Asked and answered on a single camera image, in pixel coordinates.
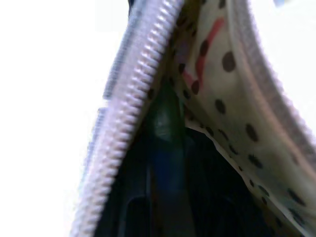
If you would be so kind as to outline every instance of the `white background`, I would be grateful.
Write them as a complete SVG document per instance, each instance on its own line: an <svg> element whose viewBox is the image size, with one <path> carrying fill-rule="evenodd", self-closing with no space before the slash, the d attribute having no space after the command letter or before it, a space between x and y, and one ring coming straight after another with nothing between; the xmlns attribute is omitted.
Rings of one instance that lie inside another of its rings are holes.
<svg viewBox="0 0 316 237"><path fill-rule="evenodd" d="M66 236L127 0L0 1L0 236Z"/></svg>

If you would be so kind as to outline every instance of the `polka dot fabric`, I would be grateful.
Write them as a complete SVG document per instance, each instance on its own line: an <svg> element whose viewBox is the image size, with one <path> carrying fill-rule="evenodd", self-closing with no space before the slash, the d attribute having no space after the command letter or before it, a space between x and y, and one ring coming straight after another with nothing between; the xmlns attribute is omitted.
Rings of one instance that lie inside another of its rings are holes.
<svg viewBox="0 0 316 237"><path fill-rule="evenodd" d="M190 0L159 77L243 178L274 236L316 236L316 183L247 96L227 21L228 0ZM149 91L151 101L159 84Z"/></svg>

